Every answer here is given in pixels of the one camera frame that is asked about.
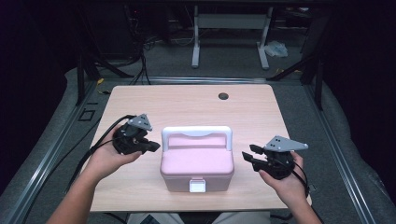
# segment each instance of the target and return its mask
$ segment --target dark background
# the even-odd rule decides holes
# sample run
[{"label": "dark background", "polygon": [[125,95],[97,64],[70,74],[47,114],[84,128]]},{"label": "dark background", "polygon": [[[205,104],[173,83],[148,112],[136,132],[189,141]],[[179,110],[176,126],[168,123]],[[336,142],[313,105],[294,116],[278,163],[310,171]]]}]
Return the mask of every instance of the dark background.
[{"label": "dark background", "polygon": [[[396,8],[390,1],[348,0],[338,9],[325,42],[324,80],[346,113],[361,156],[378,172],[396,202]],[[133,44],[127,23],[100,27],[105,30],[93,33],[85,30],[84,17],[95,17],[94,8],[77,13],[59,0],[7,0],[0,10],[2,193],[61,101],[66,87],[64,73],[77,66],[79,51],[89,49],[107,58],[122,59],[134,51],[120,49]],[[117,18],[120,10],[115,8],[114,13],[108,11],[96,18],[122,20]],[[152,27],[163,28],[163,23],[158,26],[146,19]],[[105,36],[104,32],[113,35]],[[166,30],[158,33],[163,39],[168,37]],[[92,34],[102,41],[92,43]]]}]

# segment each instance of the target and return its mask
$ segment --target pink box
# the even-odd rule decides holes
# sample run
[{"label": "pink box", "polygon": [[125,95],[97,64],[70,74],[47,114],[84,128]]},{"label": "pink box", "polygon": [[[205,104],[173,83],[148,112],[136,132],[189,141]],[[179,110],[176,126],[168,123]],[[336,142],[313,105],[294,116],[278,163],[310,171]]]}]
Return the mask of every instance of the pink box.
[{"label": "pink box", "polygon": [[164,128],[161,175],[168,190],[227,190],[233,177],[232,140],[226,126]]}]

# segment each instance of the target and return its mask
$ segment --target gray carpet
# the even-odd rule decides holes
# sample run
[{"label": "gray carpet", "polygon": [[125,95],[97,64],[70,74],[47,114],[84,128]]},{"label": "gray carpet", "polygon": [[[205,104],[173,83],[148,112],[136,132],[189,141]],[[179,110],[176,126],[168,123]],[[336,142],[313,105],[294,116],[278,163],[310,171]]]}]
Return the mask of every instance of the gray carpet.
[{"label": "gray carpet", "polygon": [[[270,39],[286,43],[290,56],[281,59],[268,57],[271,69],[263,71],[255,49],[257,40],[254,36],[259,38],[260,33],[208,31],[201,40],[201,61],[198,69],[191,68],[191,44],[182,47],[178,44],[157,43],[154,48],[145,51],[151,83],[154,85],[199,84],[207,83],[210,80],[260,83],[264,82],[265,77],[273,76],[277,68],[286,68],[298,62],[301,58],[299,51],[304,42],[304,36],[301,33],[296,31],[272,33]],[[135,75],[140,70],[140,63],[120,69]],[[111,91],[114,86],[129,85],[131,80],[117,78],[106,69],[101,69],[101,73],[106,80],[98,87],[99,91]],[[26,186],[34,176],[40,162],[45,158],[46,153],[54,147],[54,142],[59,140],[60,137],[64,137],[63,143],[60,145],[59,156],[56,159],[56,161],[59,161],[82,139],[50,176],[26,217],[26,223],[44,223],[62,200],[63,191],[69,178],[73,174],[79,159],[91,144],[96,129],[95,122],[103,113],[108,95],[90,89],[92,83],[87,80],[86,101],[83,105],[75,107],[77,101],[76,70],[67,73],[66,77],[68,78],[68,87],[53,119],[29,158],[0,198],[0,223],[6,223],[10,214],[15,212],[14,204],[17,204],[18,199],[23,195]],[[178,77],[178,79],[172,80],[171,77]],[[200,79],[188,79],[193,77],[199,77]],[[302,151],[301,154],[304,157],[304,169],[309,178],[309,184],[313,189],[311,191],[313,207],[325,223],[364,223],[359,212],[357,212],[357,205],[350,197],[346,181],[340,175],[340,168],[335,162],[332,152],[332,144],[318,115],[320,114],[329,121],[346,162],[360,187],[367,206],[370,208],[374,221],[377,223],[393,223],[396,218],[394,204],[388,199],[375,171],[360,158],[358,150],[351,142],[347,121],[331,91],[325,86],[323,91],[324,111],[318,112],[310,100],[309,87],[301,86],[296,80],[298,77],[299,73],[295,73],[286,77],[285,80],[270,84],[274,88],[290,138],[305,142],[310,146],[307,151]],[[67,126],[70,118],[73,120],[70,130],[66,136],[61,136],[62,129]],[[288,211],[276,210],[273,213],[285,216]],[[127,217],[125,213],[116,215],[121,218]],[[120,222],[108,215],[93,213],[90,215],[89,223]],[[282,221],[274,219],[274,223],[282,223]]]}]

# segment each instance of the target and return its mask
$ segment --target white metal frame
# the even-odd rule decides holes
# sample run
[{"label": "white metal frame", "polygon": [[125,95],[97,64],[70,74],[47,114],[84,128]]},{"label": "white metal frame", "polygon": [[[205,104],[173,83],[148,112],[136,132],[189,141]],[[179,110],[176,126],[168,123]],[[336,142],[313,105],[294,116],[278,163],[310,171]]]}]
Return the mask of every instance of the white metal frame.
[{"label": "white metal frame", "polygon": [[194,50],[192,53],[193,68],[199,66],[200,41],[199,29],[201,28],[225,28],[225,29],[262,29],[262,38],[257,42],[262,69],[268,70],[269,64],[264,51],[265,39],[271,21],[272,8],[265,15],[247,14],[199,14],[198,6],[194,8]]}]

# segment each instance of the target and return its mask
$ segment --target hand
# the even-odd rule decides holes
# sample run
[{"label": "hand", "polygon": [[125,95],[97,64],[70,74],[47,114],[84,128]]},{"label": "hand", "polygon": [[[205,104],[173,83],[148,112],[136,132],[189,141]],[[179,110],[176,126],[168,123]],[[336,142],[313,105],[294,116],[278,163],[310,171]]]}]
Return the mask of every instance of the hand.
[{"label": "hand", "polygon": [[[103,143],[111,140],[114,132],[119,127],[120,125],[111,130],[103,140]],[[110,141],[96,149],[81,174],[89,175],[94,181],[99,182],[106,176],[116,172],[122,165],[135,161],[140,155],[142,155],[140,151],[128,155],[122,155],[113,147],[113,144]]]},{"label": "hand", "polygon": [[[303,158],[294,151],[291,152],[291,156],[294,158],[295,163],[303,168]],[[304,174],[300,168],[295,166],[294,172],[304,179]],[[263,170],[260,170],[259,174],[264,182],[276,191],[277,196],[288,208],[292,209],[295,206],[301,205],[301,203],[306,203],[304,185],[294,174],[290,174],[281,180],[272,178]]]}]

